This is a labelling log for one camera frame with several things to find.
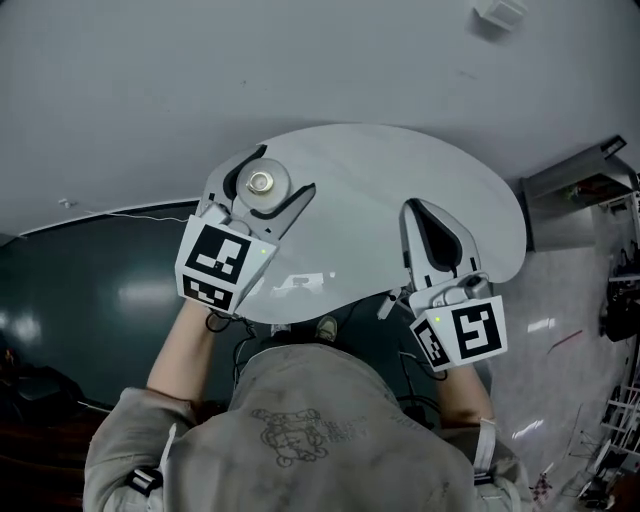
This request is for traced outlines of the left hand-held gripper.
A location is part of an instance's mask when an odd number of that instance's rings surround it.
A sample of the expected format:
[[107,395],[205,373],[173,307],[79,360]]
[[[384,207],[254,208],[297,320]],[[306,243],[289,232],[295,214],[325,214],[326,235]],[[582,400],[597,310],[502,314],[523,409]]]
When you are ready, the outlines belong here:
[[251,209],[241,217],[231,213],[239,173],[266,150],[264,144],[242,150],[209,175],[174,266],[180,297],[233,315],[274,257],[277,240],[315,197],[316,185],[311,183],[271,212]]

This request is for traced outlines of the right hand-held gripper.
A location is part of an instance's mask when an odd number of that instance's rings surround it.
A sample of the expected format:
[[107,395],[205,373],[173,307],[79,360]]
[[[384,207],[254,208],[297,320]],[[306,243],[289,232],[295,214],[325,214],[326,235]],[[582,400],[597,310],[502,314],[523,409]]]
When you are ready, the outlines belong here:
[[[480,257],[471,233],[444,209],[417,198],[403,204],[400,231],[416,291],[408,298],[415,315],[410,330],[431,369],[442,372],[505,353],[503,301],[492,294],[488,276],[475,272]],[[429,278],[461,276],[427,288]]]

